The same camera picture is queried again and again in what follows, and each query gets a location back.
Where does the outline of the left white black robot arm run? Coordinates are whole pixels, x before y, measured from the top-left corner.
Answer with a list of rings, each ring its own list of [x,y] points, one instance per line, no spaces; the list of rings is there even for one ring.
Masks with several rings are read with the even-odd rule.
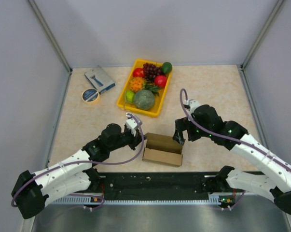
[[[94,166],[115,165],[106,161],[114,150],[125,146],[132,150],[143,147],[145,135],[141,125],[133,117],[123,128],[109,124],[96,139],[65,160],[33,173],[22,172],[12,190],[12,207],[18,208],[24,219],[29,219],[59,198],[78,191],[98,190],[100,176]]]

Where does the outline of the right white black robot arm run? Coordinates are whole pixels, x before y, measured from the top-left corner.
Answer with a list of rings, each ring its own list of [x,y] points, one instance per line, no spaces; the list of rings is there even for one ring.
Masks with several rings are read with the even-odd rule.
[[[187,100],[182,109],[186,117],[175,121],[173,140],[183,144],[184,131],[187,131],[191,142],[202,137],[209,138],[215,144],[240,155],[263,173],[253,175],[225,166],[216,175],[219,190],[233,188],[255,193],[291,215],[291,165],[261,145],[237,122],[223,121],[214,107]]]

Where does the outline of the brown cardboard box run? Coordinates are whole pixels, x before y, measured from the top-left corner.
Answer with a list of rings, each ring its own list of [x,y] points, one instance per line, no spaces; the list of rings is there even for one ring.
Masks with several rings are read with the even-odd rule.
[[[142,160],[166,166],[180,167],[183,160],[183,145],[171,136],[146,133],[146,145]]]

